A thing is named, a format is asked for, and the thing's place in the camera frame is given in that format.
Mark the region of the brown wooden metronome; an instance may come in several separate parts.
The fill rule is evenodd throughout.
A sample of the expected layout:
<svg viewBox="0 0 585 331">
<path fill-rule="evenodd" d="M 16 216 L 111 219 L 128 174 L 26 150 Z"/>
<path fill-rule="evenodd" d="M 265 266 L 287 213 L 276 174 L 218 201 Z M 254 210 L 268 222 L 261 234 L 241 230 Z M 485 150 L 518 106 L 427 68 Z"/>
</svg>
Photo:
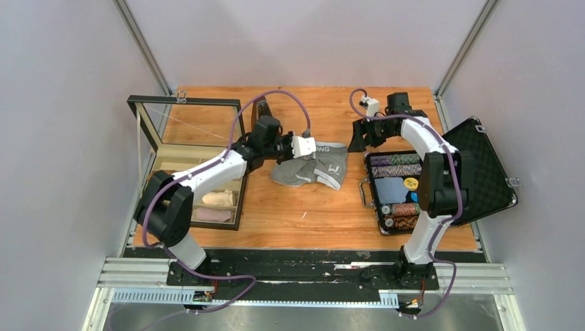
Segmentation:
<svg viewBox="0 0 585 331">
<path fill-rule="evenodd" d="M 260 117 L 263 116 L 272 116 L 272 112 L 270 110 L 270 106 L 268 105 L 268 101 L 265 97 L 262 97 L 258 100 L 255 100 L 252 104 L 252 112 L 250 117 L 250 126 L 253 128 L 255 123 Z"/>
</svg>

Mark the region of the black poker chip case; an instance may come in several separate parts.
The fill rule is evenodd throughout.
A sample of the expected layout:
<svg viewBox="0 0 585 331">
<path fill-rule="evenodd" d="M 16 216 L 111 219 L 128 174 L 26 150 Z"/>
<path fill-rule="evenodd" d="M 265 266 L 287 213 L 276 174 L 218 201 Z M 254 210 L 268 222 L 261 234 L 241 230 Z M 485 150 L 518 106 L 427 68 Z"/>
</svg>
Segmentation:
<svg viewBox="0 0 585 331">
<path fill-rule="evenodd" d="M 446 156 L 414 150 L 374 152 L 364 157 L 371 207 L 384 235 L 410 234 L 420 213 L 460 213 L 454 227 L 514 207 L 518 198 L 483 123 L 470 117 L 443 135 L 455 147 Z"/>
</svg>

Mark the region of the blue playing card deck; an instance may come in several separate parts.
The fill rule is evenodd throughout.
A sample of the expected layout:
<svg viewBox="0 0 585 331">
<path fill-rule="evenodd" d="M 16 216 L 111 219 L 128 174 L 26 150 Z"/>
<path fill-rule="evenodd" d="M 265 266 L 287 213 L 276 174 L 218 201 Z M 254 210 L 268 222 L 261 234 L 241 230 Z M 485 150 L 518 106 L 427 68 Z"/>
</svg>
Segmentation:
<svg viewBox="0 0 585 331">
<path fill-rule="evenodd" d="M 381 204 L 405 203 L 409 193 L 401 177 L 384 177 L 374 180 L 377 196 Z"/>
</svg>

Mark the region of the black glass-lid organizer box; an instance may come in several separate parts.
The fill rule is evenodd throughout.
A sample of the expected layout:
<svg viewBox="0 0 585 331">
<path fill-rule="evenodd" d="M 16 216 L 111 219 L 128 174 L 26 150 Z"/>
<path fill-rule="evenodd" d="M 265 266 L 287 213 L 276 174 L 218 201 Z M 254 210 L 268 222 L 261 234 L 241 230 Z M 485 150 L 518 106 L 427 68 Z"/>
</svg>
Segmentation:
<svg viewBox="0 0 585 331">
<path fill-rule="evenodd" d="M 229 141 L 244 134 L 238 99 L 131 95 L 130 109 L 155 155 L 150 171 L 188 170 L 222 154 Z"/>
</svg>

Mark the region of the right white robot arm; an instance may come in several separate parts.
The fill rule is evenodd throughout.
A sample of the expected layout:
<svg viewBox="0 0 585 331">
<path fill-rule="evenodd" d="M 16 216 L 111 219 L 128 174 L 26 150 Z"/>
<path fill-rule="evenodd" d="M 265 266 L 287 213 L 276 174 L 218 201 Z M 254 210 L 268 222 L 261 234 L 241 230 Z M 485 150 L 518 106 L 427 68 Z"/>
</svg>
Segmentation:
<svg viewBox="0 0 585 331">
<path fill-rule="evenodd" d="M 427 115 L 414 110 L 405 92 L 388 95 L 383 115 L 379 101 L 360 90 L 361 118 L 353 122 L 349 152 L 363 152 L 377 147 L 390 137 L 402 137 L 422 160 L 419 176 L 418 204 L 420 212 L 409 240 L 399 251 L 396 262 L 380 274 L 398 288 L 420 288 L 430 285 L 436 262 L 435 250 L 447 227 L 458 219 L 473 190 L 474 159 L 447 142 L 430 124 Z"/>
</svg>

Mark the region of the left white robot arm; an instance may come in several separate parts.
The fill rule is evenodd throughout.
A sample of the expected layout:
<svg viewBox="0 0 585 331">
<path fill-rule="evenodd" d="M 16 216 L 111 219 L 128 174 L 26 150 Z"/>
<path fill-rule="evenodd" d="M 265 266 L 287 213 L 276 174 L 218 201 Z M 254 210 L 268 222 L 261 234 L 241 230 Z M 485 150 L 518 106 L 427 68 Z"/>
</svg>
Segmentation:
<svg viewBox="0 0 585 331">
<path fill-rule="evenodd" d="M 278 162 L 299 156 L 300 137 L 284 134 L 280 122 L 260 117 L 251 132 L 215 158 L 178 174 L 155 172 L 134 213 L 135 221 L 180 260 L 185 276 L 195 285 L 205 284 L 211 266 L 206 252 L 190 235 L 194 203 L 229 181 L 260 168 L 267 159 Z"/>
</svg>

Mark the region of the yellow dealer chip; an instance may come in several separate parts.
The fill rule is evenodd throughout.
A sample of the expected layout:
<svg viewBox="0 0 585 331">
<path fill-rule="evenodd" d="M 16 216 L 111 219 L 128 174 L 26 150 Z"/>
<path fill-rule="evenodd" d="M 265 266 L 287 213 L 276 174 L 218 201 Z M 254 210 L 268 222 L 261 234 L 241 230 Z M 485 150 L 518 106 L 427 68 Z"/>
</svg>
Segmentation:
<svg viewBox="0 0 585 331">
<path fill-rule="evenodd" d="M 412 192 L 418 189 L 419 180 L 414 177 L 408 177 L 404 179 L 403 184 L 409 191 Z"/>
</svg>

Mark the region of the grey underwear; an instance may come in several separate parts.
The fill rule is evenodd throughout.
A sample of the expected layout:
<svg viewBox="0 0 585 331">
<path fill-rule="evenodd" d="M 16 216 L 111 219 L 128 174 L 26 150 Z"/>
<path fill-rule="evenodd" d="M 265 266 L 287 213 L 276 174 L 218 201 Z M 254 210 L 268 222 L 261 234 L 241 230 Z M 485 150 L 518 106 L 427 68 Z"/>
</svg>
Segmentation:
<svg viewBox="0 0 585 331">
<path fill-rule="evenodd" d="M 347 172 L 347 146 L 342 143 L 316 142 L 316 147 L 312 155 L 276 164 L 270 179 L 293 188 L 308 183 L 322 183 L 333 190 L 341 190 Z"/>
</svg>

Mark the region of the pink rolled cloth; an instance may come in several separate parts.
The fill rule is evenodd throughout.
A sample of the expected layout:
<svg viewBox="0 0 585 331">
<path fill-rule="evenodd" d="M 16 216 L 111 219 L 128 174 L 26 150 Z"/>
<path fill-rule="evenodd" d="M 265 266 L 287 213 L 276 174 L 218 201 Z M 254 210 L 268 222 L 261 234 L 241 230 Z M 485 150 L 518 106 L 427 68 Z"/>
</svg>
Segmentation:
<svg viewBox="0 0 585 331">
<path fill-rule="evenodd" d="M 230 210 L 216 210 L 210 208 L 197 208 L 194 211 L 196 220 L 211 223 L 225 223 L 232 219 Z"/>
</svg>

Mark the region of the beige rolled cloth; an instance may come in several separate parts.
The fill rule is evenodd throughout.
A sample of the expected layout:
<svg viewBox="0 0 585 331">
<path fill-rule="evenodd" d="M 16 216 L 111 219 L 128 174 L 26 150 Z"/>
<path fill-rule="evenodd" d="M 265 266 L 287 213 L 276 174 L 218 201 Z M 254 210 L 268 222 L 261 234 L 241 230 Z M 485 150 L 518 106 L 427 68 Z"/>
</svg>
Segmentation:
<svg viewBox="0 0 585 331">
<path fill-rule="evenodd" d="M 232 207 L 235 205 L 235 198 L 232 190 L 221 192 L 209 192 L 202 197 L 202 202 L 206 205 L 215 205 L 222 207 Z"/>
</svg>

